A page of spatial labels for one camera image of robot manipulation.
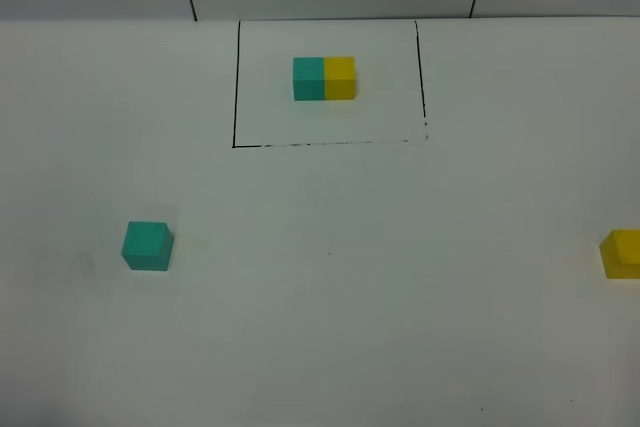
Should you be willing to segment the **teal template block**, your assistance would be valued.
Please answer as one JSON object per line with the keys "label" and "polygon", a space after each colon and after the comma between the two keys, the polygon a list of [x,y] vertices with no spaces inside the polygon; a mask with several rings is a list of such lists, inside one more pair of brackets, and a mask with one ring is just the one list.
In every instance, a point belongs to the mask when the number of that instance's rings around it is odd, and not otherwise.
{"label": "teal template block", "polygon": [[293,94],[295,101],[325,99],[324,58],[295,57],[292,62]]}

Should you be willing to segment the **yellow template block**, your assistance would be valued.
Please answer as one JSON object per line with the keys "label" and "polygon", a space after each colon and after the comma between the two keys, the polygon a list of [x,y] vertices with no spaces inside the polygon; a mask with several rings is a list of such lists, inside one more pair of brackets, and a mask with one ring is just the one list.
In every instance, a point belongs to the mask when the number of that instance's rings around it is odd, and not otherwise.
{"label": "yellow template block", "polygon": [[354,57],[324,58],[324,98],[353,100],[356,97],[356,68]]}

